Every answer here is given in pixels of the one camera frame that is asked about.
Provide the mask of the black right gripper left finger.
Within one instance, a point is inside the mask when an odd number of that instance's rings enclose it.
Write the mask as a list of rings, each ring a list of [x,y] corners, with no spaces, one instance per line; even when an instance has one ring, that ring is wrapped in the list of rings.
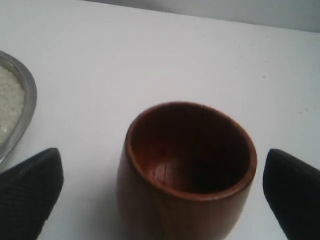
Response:
[[[60,152],[48,148],[0,174],[0,238],[35,240],[64,184]]]

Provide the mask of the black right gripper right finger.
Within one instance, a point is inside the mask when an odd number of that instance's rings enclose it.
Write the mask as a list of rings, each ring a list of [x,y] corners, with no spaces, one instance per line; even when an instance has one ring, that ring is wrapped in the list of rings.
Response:
[[[289,240],[320,238],[320,171],[280,149],[269,150],[264,196]]]

